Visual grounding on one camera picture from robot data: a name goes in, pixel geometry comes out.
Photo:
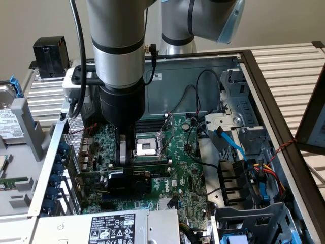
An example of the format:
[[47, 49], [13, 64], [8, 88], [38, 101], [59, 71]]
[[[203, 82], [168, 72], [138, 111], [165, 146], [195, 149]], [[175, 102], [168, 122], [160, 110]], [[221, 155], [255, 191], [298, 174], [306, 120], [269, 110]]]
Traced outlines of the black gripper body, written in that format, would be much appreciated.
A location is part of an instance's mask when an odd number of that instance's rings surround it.
[[118, 130], [127, 130], [145, 111], [145, 85], [139, 80], [128, 88], [99, 87], [101, 111]]

